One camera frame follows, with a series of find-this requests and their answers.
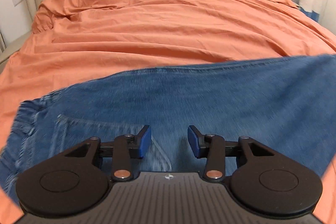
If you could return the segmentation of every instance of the jeans pocket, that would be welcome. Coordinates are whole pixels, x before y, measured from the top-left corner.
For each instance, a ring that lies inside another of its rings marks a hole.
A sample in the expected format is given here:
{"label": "jeans pocket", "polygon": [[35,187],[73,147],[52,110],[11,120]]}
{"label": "jeans pocket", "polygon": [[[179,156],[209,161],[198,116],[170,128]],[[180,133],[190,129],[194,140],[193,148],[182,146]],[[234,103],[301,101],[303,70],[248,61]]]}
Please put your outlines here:
{"label": "jeans pocket", "polygon": [[[91,137],[99,137],[102,142],[112,141],[123,134],[136,135],[144,125],[101,122],[58,115],[51,140],[49,157],[52,157]],[[111,158],[104,158],[102,171],[110,173]],[[156,140],[152,136],[151,145],[141,160],[132,159],[132,166],[137,171],[171,171],[171,164]]]}

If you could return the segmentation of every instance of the logo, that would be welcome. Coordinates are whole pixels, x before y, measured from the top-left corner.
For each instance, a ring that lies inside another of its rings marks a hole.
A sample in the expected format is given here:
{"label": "logo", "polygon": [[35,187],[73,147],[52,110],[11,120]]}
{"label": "logo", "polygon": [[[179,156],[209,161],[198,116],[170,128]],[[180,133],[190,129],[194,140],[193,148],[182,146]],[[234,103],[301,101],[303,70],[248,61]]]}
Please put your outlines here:
{"label": "logo", "polygon": [[167,179],[167,180],[171,180],[171,179],[174,178],[174,176],[171,175],[171,174],[168,174],[168,175],[165,175],[164,178]]}

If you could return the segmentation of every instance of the denim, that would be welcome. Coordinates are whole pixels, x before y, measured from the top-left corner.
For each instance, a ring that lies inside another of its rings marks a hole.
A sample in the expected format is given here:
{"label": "denim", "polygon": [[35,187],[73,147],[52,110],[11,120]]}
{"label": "denim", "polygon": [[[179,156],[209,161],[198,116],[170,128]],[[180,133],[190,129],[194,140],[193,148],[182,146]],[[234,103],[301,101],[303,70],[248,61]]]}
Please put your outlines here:
{"label": "denim", "polygon": [[305,11],[304,8],[301,7],[300,9],[305,15],[307,15],[309,18],[311,18],[312,12]]}
{"label": "denim", "polygon": [[[136,171],[200,171],[187,128],[228,141],[250,136],[322,176],[336,151],[336,57],[289,57],[127,71],[24,101],[0,158],[17,202],[19,173],[89,137],[152,127]],[[111,159],[102,169],[109,173]],[[236,169],[227,159],[226,174]]]}
{"label": "denim", "polygon": [[311,13],[311,16],[310,16],[311,19],[313,19],[315,22],[319,22],[319,19],[320,19],[320,14],[317,13],[317,12],[312,12]]}

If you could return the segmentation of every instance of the orange duvet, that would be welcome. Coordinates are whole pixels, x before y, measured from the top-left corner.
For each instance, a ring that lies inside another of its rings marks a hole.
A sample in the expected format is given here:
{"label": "orange duvet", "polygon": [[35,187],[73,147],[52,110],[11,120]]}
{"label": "orange duvet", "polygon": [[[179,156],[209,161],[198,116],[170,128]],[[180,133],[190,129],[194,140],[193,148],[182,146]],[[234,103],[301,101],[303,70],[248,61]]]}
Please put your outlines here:
{"label": "orange duvet", "polygon": [[[125,70],[335,54],[336,36],[290,0],[45,0],[0,75],[0,148],[23,100]],[[335,223],[330,165],[315,215]],[[21,210],[0,192],[0,223]]]}

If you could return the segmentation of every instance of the black disc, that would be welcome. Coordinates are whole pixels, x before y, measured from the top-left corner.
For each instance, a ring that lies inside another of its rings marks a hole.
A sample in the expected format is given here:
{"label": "black disc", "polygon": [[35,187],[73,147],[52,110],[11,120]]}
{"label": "black disc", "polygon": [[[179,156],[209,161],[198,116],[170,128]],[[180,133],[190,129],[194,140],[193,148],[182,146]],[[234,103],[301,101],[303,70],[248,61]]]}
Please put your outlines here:
{"label": "black disc", "polygon": [[108,190],[108,179],[81,158],[65,158],[57,164],[45,161],[22,173],[16,183],[20,204],[29,213],[63,217],[98,203]]}
{"label": "black disc", "polygon": [[320,178],[286,159],[255,157],[233,173],[231,192],[246,207],[264,215],[291,217],[311,212],[322,194]]}

